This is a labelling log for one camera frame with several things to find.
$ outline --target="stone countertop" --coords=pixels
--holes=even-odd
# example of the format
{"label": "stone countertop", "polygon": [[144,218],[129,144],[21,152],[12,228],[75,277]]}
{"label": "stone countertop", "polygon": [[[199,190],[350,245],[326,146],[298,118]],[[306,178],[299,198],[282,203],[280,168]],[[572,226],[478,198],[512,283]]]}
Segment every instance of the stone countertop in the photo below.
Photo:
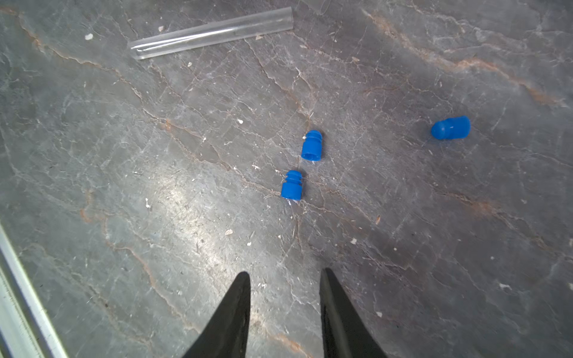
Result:
{"label": "stone countertop", "polygon": [[246,270],[247,356],[319,357],[327,266],[390,357],[573,354],[571,2],[4,3],[0,219],[70,356],[178,357]]}

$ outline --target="tube cap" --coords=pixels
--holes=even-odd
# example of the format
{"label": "tube cap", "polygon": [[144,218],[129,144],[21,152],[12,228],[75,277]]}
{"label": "tube cap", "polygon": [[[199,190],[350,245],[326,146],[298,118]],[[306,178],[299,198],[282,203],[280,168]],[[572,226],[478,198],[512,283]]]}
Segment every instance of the tube cap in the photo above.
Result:
{"label": "tube cap", "polygon": [[470,129],[469,118],[461,116],[436,122],[431,128],[431,134],[436,139],[466,138]]}
{"label": "tube cap", "polygon": [[303,195],[303,175],[296,170],[291,170],[286,175],[286,181],[282,184],[281,196],[285,199],[300,200]]}
{"label": "tube cap", "polygon": [[318,162],[322,155],[322,134],[319,131],[310,131],[307,133],[307,139],[303,144],[301,157],[306,160]]}

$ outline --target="transparent tube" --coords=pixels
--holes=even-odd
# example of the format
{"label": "transparent tube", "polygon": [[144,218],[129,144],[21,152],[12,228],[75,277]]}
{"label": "transparent tube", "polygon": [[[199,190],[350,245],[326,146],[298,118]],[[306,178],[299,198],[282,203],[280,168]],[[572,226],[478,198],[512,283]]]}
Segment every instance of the transparent tube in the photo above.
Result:
{"label": "transparent tube", "polygon": [[127,48],[131,57],[142,60],[292,28],[292,9],[285,7],[132,41]]}

